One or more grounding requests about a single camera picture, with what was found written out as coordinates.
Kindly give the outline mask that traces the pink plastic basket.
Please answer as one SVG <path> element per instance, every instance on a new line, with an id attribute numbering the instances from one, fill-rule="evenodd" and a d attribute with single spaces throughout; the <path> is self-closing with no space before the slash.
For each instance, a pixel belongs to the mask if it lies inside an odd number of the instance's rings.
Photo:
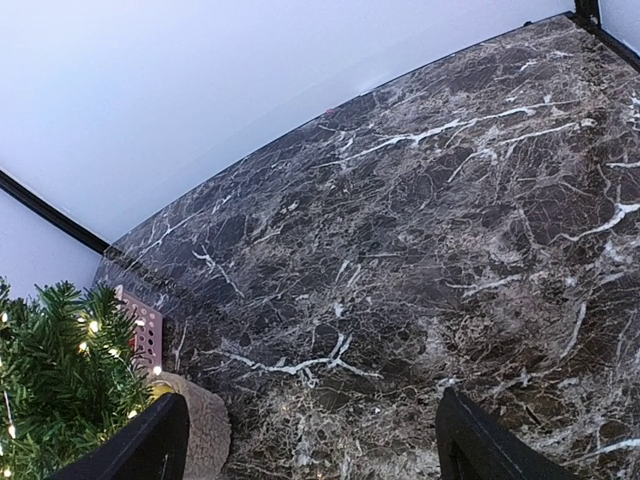
<path id="1" fill-rule="evenodd" d="M 133 317 L 133 337 L 129 341 L 134 352 L 135 363 L 151 375 L 159 375 L 162 368 L 163 315 L 144 304 L 122 285 L 115 288 L 121 307 Z"/>

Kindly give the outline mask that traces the small green christmas tree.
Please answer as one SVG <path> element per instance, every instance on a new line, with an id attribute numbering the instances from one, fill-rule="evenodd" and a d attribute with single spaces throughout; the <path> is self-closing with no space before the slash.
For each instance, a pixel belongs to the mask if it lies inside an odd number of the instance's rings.
<path id="1" fill-rule="evenodd" d="M 46 479 L 112 438 L 150 403 L 113 289 L 69 282 L 35 298 L 1 283 L 1 476 Z"/>

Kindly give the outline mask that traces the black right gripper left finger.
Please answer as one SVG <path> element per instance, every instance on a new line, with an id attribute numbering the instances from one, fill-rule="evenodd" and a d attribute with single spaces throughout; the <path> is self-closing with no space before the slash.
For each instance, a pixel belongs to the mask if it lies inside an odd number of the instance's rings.
<path id="1" fill-rule="evenodd" d="M 51 478 L 181 479 L 189 430 L 185 398 L 177 393 L 164 394 L 113 438 Z"/>

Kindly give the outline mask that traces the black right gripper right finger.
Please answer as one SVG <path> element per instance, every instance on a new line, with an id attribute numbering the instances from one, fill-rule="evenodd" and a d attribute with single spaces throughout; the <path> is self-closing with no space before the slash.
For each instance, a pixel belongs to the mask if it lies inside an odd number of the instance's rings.
<path id="1" fill-rule="evenodd" d="M 436 440 L 444 479 L 573 479 L 454 388 L 436 412 Z"/>

